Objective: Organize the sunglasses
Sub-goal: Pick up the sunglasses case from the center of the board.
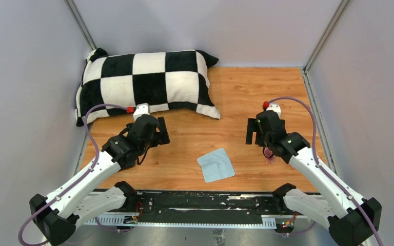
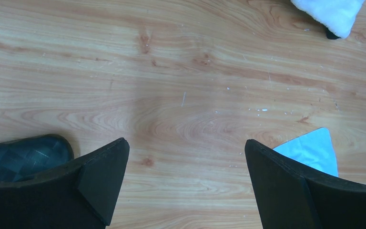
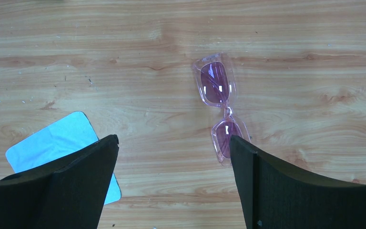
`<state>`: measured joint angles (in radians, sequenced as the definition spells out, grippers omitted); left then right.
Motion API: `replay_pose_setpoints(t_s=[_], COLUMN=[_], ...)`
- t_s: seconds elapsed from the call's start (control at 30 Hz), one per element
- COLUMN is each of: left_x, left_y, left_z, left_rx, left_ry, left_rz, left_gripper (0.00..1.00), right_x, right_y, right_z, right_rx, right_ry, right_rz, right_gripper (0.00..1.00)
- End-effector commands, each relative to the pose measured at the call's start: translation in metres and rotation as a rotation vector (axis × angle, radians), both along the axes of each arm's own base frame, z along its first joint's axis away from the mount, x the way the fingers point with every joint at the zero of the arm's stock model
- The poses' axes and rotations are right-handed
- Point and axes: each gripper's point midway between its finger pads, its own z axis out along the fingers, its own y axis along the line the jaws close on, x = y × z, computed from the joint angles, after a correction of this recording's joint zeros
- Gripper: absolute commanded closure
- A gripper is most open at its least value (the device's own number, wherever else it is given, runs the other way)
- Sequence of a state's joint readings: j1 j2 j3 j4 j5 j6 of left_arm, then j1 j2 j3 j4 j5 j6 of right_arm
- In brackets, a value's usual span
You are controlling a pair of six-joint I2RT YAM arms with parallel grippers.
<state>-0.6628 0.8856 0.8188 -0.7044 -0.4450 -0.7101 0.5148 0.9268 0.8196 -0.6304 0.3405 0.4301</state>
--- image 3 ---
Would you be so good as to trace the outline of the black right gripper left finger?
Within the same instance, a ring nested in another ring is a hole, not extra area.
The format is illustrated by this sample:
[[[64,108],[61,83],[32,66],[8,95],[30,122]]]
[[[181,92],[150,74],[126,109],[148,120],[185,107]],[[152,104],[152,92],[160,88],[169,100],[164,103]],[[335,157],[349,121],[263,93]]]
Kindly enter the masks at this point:
[[[0,180],[0,229],[95,229],[119,151],[117,135]]]

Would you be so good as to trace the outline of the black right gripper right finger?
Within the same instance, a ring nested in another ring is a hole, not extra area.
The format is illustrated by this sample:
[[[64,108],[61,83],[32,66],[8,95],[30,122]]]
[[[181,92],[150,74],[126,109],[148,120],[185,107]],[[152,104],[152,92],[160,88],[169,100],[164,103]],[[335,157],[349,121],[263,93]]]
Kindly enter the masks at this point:
[[[366,229],[366,185],[325,177],[230,139],[248,229]]]

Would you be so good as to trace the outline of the light blue cleaning cloth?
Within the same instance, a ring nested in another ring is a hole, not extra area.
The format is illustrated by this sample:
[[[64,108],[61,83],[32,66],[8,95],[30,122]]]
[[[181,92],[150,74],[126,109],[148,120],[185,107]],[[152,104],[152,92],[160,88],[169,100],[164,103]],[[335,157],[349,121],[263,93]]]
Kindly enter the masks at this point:
[[[11,146],[5,153],[14,172],[24,172],[99,141],[88,117],[73,112]]]

